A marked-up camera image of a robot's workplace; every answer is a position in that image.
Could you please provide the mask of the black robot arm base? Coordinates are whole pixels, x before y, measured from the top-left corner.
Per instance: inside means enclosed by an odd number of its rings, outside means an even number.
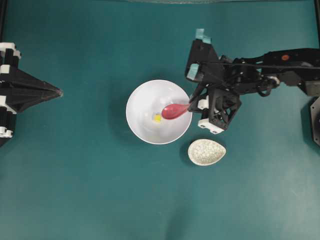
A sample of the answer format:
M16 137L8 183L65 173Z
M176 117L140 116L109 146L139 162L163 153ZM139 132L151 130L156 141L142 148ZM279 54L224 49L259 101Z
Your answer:
M312 97L301 109L303 140L312 150L320 151L320 98Z

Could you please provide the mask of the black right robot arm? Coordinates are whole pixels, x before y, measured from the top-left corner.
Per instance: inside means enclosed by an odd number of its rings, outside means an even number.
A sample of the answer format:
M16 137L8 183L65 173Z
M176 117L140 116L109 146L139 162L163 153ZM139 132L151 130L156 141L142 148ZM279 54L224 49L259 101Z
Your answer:
M307 96L320 95L320 51L301 48L271 51L259 57L218 57L213 47L198 46L190 51L185 77L197 83L188 111L200 113L208 128L218 134L228 129L241 107L240 97L267 97L281 83L298 87Z

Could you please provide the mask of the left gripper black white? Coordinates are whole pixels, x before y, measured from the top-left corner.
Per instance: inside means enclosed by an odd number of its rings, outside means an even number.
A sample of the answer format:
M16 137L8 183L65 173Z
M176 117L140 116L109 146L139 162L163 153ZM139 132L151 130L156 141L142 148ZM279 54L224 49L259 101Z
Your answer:
M63 92L48 82L18 69L21 53L14 43L0 44L0 145L6 144L16 130L17 113L59 98ZM18 93L18 87L52 92Z

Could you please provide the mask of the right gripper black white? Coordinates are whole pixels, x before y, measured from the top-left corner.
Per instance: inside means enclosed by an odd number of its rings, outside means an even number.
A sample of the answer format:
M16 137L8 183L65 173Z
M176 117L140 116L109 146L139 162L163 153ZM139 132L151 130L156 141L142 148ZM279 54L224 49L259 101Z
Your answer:
M189 99L188 111L201 114L197 125L211 133L227 130L241 106L240 96L263 95L263 75L259 71L263 57L236 58L222 56L222 83L198 83Z

